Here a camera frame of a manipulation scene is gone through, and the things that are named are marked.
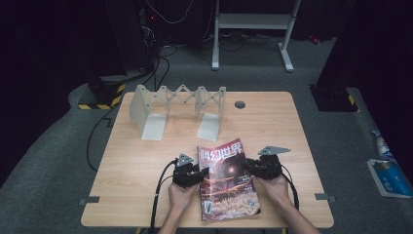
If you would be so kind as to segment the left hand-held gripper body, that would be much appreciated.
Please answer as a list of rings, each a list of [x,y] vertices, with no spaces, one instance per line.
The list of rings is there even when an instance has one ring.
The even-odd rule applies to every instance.
[[[193,165],[193,159],[181,153],[176,159],[172,182],[183,188],[198,184],[192,172]]]

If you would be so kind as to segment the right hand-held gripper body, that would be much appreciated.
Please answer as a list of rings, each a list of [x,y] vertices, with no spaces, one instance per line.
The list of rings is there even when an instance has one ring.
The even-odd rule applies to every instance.
[[[271,180],[282,174],[282,164],[279,159],[279,154],[289,152],[289,148],[265,146],[258,153],[259,160],[256,163],[258,169],[256,176]]]

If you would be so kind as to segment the red glossy magazine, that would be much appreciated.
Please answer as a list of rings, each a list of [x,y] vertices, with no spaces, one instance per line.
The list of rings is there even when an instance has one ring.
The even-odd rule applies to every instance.
[[[215,148],[199,146],[198,162],[208,175],[200,184],[202,221],[218,221],[258,215],[261,206],[244,165],[242,141],[237,138]]]

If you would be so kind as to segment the white expandable bookend rack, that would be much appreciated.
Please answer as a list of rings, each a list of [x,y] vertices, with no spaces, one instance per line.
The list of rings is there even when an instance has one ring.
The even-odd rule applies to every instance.
[[[143,140],[161,140],[168,117],[172,116],[174,104],[194,106],[194,115],[201,119],[197,138],[217,141],[224,117],[226,88],[216,92],[208,91],[204,86],[191,91],[184,84],[176,90],[161,86],[151,92],[144,85],[138,85],[130,104],[130,119],[140,130]]]

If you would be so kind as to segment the person's left hand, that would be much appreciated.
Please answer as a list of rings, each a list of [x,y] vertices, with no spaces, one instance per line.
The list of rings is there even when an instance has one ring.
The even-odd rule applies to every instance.
[[[173,215],[182,215],[188,208],[197,188],[197,185],[183,188],[172,183],[169,186],[169,212]]]

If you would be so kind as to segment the person's right hand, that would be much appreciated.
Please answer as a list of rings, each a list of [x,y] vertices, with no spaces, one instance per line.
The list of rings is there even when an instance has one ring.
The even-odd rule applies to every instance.
[[[258,178],[257,180],[264,186],[268,197],[278,208],[282,210],[284,207],[291,205],[288,183],[282,175],[271,180],[263,178]]]

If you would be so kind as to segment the grey tape piece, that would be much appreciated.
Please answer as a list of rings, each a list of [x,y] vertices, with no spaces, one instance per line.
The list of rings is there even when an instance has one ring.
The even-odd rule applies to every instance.
[[[85,206],[88,203],[98,203],[100,197],[99,196],[90,196],[88,198],[82,198],[79,201],[79,206]]]
[[[335,203],[337,201],[335,196],[329,195],[327,193],[316,193],[315,197],[317,200],[325,200],[328,203]]]

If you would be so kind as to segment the black perforated base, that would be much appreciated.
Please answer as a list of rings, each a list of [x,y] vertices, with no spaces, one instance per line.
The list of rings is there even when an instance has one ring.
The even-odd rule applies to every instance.
[[[346,89],[311,85],[310,91],[319,111],[358,112],[355,99]]]

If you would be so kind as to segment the black yellow striped base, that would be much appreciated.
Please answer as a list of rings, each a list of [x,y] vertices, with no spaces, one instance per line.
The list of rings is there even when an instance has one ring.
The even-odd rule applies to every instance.
[[[83,110],[112,109],[120,101],[125,82],[104,82],[94,78],[88,84],[78,101],[78,107]]]

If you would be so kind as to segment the blue white package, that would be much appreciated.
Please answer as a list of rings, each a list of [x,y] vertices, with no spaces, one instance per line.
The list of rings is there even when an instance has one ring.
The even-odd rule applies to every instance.
[[[413,198],[413,186],[396,162],[370,159],[367,167],[383,197]]]

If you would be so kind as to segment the white metal stand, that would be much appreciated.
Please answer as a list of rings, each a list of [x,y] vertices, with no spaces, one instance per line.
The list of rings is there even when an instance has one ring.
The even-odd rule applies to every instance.
[[[267,29],[283,30],[283,41],[278,44],[282,61],[287,72],[294,67],[287,51],[290,36],[297,18],[301,0],[294,0],[290,14],[229,14],[220,12],[220,0],[215,0],[214,35],[211,56],[211,69],[219,69],[219,30],[220,29]]]

